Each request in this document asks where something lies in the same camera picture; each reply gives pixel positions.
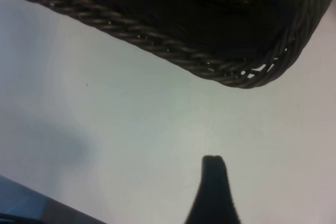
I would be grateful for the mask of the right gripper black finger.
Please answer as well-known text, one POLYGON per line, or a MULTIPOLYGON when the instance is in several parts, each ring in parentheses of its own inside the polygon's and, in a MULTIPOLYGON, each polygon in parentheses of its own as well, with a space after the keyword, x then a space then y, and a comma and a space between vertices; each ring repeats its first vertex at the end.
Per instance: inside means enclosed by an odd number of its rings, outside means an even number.
POLYGON ((221 156, 202 158, 200 185, 185 223, 241 223, 221 156))

